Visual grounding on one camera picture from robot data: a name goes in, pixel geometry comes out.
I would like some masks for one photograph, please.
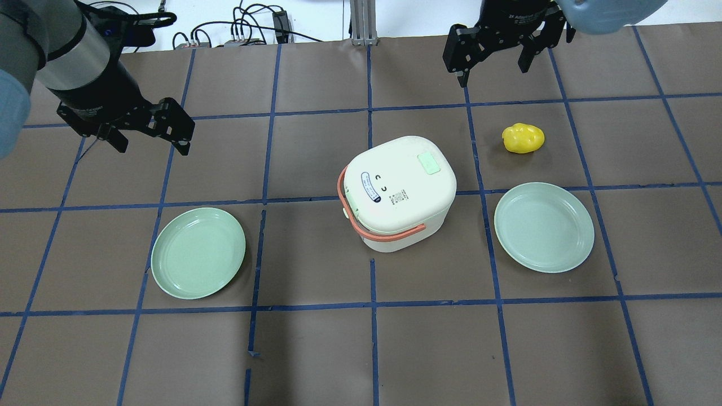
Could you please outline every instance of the robotic arm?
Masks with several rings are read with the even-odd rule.
[[[662,7],[666,0],[482,0],[479,21],[449,30],[443,60],[461,87],[469,70],[492,53],[522,45],[518,65],[526,73],[536,55],[559,43],[567,27],[570,43],[576,30],[608,34],[635,24]],[[544,23],[539,34],[534,32]]]
[[[83,137],[119,152],[133,129],[163,138],[182,155],[195,123],[172,98],[152,104],[119,61],[124,46],[149,46],[173,13],[130,15],[73,0],[0,1],[0,158],[14,147],[30,109],[34,78],[61,100],[57,113]]]

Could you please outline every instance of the cable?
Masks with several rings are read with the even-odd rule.
[[[258,26],[258,20],[256,20],[256,18],[253,16],[252,13],[249,13],[249,12],[248,12],[248,9],[243,10],[243,13],[240,15],[240,21],[241,21],[241,22],[245,22],[245,16],[246,16],[246,15],[248,15],[248,16],[251,18],[251,20],[253,20],[253,22],[256,23],[256,26]],[[248,35],[248,39],[251,39],[251,37],[253,37],[252,27],[249,25],[249,26],[248,26],[248,29],[249,29],[249,31],[250,31],[250,34]],[[266,42],[266,36],[264,35],[264,31],[259,28],[259,29],[258,29],[258,32],[261,33],[261,39],[264,40],[265,43],[267,43],[267,42]]]
[[[239,45],[239,46],[248,46],[248,45],[253,45],[253,44],[255,44],[255,43],[262,43],[262,44],[264,44],[264,45],[268,45],[267,43],[263,42],[262,40],[252,40],[252,41],[248,41],[248,42],[246,42],[246,43],[244,43],[244,44],[241,44],[241,45]]]
[[[138,13],[138,10],[135,9],[135,7],[131,6],[131,5],[128,4],[128,3],[123,3],[122,1],[94,1],[94,2],[92,2],[92,3],[89,3],[88,6],[93,6],[93,5],[95,5],[95,4],[103,4],[103,3],[120,4],[121,6],[125,6],[125,7],[128,7],[129,9],[133,10],[133,12],[134,12],[135,14],[140,14],[140,13]]]
[[[254,11],[254,13],[260,12],[261,10],[265,10],[265,9],[270,10],[272,13],[275,13],[275,12],[276,12],[275,10],[273,10],[273,9],[271,8],[272,6],[267,6],[267,5],[265,5],[265,4],[259,4],[259,3],[253,3],[252,5],[246,7],[245,9],[246,9],[246,10],[250,10],[251,7],[254,7],[254,6],[255,6],[255,7],[260,7],[258,10]]]
[[[104,17],[104,18],[108,18],[108,19],[112,19],[112,20],[138,22],[138,21],[142,21],[142,20],[157,19],[157,21],[153,24],[154,28],[167,27],[169,25],[172,25],[174,22],[178,21],[178,16],[171,12],[123,15],[123,14],[107,12],[107,11],[101,10],[101,9],[96,9],[95,7],[89,6],[85,3],[82,3],[79,0],[75,0],[75,4],[83,12],[91,12],[91,13],[97,14],[100,17]]]
[[[251,7],[259,7],[259,9],[251,11]],[[254,3],[244,9],[243,1],[241,1],[240,4],[238,5],[238,7],[233,7],[233,20],[234,21],[238,20],[235,16],[235,11],[238,10],[239,12],[242,13],[240,16],[241,21],[245,21],[245,16],[248,15],[253,20],[253,22],[255,22],[256,25],[258,25],[258,20],[256,20],[256,18],[253,16],[253,14],[259,13],[265,9],[268,9],[271,13],[275,13],[275,11],[271,7],[278,7],[281,11],[284,11],[283,7],[281,7],[279,5],[272,4],[270,6],[267,6],[265,4],[260,4],[260,3]],[[230,32],[231,35],[234,34],[234,29],[235,29],[235,34],[238,37],[240,37],[240,35],[238,35],[238,26],[237,25],[232,25],[230,29],[231,29],[231,32]],[[249,29],[248,38],[252,38],[253,37],[253,28],[249,27],[248,29]],[[263,38],[264,42],[266,42],[266,36],[264,35],[263,30],[261,30],[261,37]]]
[[[202,32],[203,34],[205,34],[206,38],[208,38],[208,48],[213,48],[213,45],[211,45],[211,36],[208,35],[208,33],[206,33],[206,30],[201,30],[201,29],[196,30],[196,42],[197,42],[199,45],[201,44],[201,40],[198,38],[198,31],[200,31],[200,32]]]
[[[273,30],[277,33],[298,35],[299,37],[304,37],[304,38],[307,38],[311,41],[315,41],[318,43],[323,42],[322,40],[319,40],[317,38],[310,37],[306,34],[297,33],[295,31],[283,30],[282,28],[275,28],[275,27],[262,27],[260,25],[252,25],[252,24],[248,24],[247,22],[238,22],[238,21],[208,21],[208,22],[204,22],[203,24],[197,25],[194,29],[192,29],[191,32],[193,33],[193,32],[195,32],[195,30],[198,30],[200,27],[205,27],[206,25],[210,25],[210,24],[240,24],[240,25],[245,25],[246,27],[255,27],[255,28],[263,29],[263,30]]]
[[[186,34],[183,34],[183,33],[175,33],[175,35],[173,36],[173,49],[175,49],[175,39],[176,39],[179,35],[182,35],[183,38],[186,39],[186,43],[187,43],[187,44],[191,43],[191,42],[188,40],[188,36],[187,36]]]

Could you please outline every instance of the white floor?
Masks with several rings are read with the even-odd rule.
[[[244,6],[247,7],[254,1],[258,0],[245,0]],[[157,11],[160,0],[125,2],[145,13]],[[377,0],[376,28],[379,37],[445,35],[452,24],[473,25],[479,18],[481,2],[482,0]],[[320,40],[348,38],[349,0],[273,0],[268,4],[278,4],[288,11],[294,31]],[[176,13],[178,21],[170,27],[155,30],[155,45],[140,51],[171,49],[173,34],[178,31],[189,34],[193,27],[207,21],[230,21],[232,8],[237,5],[235,0],[167,0],[166,10]],[[255,16],[260,25],[273,27],[270,12],[259,12]],[[722,1],[668,0],[667,4],[640,25],[710,21],[722,21]],[[213,46],[230,40],[230,26],[227,24],[210,25],[203,29],[211,35]],[[271,42],[274,34],[266,31],[266,36]],[[305,41],[308,40],[296,38],[296,42]]]

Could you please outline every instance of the orange handle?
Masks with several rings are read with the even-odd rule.
[[[339,192],[339,198],[341,199],[341,204],[343,204],[344,208],[346,209],[346,214],[349,215],[349,221],[351,222],[351,226],[354,228],[354,230],[356,230],[357,233],[359,233],[360,236],[366,238],[367,240],[376,241],[377,243],[390,243],[392,241],[401,240],[408,236],[413,236],[416,233],[426,230],[425,224],[419,224],[411,230],[406,230],[403,233],[393,234],[391,236],[377,236],[376,234],[371,234],[361,228],[361,226],[356,223],[356,217],[354,216],[353,211],[351,211],[351,206],[349,206],[349,202],[346,201],[346,197],[343,194],[344,177],[346,176],[347,168],[348,166],[341,171],[341,175],[339,176],[339,182],[336,185],[336,190]]]

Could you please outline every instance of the green plate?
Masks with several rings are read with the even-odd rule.
[[[533,182],[506,192],[494,214],[504,250],[523,266],[539,272],[578,267],[594,245],[594,224],[584,205],[568,191]]]
[[[167,294],[197,299],[216,293],[235,276],[245,255],[245,234],[227,212],[202,207],[179,215],[153,245],[150,267]]]

